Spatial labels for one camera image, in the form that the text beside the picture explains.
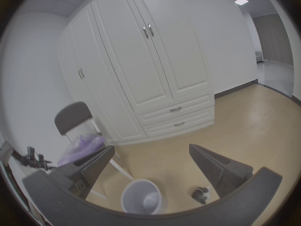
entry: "purple plastic bag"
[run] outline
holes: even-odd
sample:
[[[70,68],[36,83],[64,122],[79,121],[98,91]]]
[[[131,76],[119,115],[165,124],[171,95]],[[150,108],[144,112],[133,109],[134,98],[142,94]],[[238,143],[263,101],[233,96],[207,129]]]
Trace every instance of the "purple plastic bag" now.
[[[104,147],[105,138],[97,134],[78,136],[67,148],[58,166],[80,159]]]

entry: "drawer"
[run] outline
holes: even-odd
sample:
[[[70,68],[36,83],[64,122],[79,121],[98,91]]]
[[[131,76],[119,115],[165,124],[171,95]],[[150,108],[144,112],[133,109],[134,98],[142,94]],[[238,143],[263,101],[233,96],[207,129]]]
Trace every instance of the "drawer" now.
[[[214,93],[213,88],[209,88],[176,98],[149,110],[135,112],[135,114],[143,126],[172,119],[212,105],[214,105]]]
[[[173,119],[142,126],[148,137],[180,131],[214,119],[214,106]]]

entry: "square ceiling light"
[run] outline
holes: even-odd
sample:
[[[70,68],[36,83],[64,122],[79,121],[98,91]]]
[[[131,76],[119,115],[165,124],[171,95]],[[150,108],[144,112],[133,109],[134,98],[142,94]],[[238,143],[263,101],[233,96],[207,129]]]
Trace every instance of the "square ceiling light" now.
[[[235,3],[239,4],[239,5],[243,5],[243,4],[247,3],[247,2],[248,2],[248,0],[236,0],[235,1]]]

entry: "wooden floor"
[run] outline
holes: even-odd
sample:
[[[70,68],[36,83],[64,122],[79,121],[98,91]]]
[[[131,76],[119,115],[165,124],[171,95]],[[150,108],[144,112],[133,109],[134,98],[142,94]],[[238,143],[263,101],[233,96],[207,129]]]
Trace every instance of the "wooden floor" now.
[[[115,147],[116,161],[135,179],[153,181],[168,200],[166,213],[200,207],[191,198],[199,186],[210,185],[191,159],[190,143],[251,165],[253,173],[266,166],[283,176],[272,202],[253,225],[262,225],[279,208],[301,172],[301,107],[289,98],[260,85],[215,100],[212,126],[160,141]],[[89,194],[87,201],[122,211],[120,198],[130,180],[111,164],[99,176],[93,190],[108,199]],[[213,190],[210,202],[219,197]]]

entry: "trash can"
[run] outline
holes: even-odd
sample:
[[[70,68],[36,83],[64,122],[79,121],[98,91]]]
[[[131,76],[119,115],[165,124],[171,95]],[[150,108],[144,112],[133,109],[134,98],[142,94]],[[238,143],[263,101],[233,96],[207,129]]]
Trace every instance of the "trash can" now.
[[[124,189],[121,206],[126,213],[162,214],[167,208],[167,200],[153,182],[138,179]]]

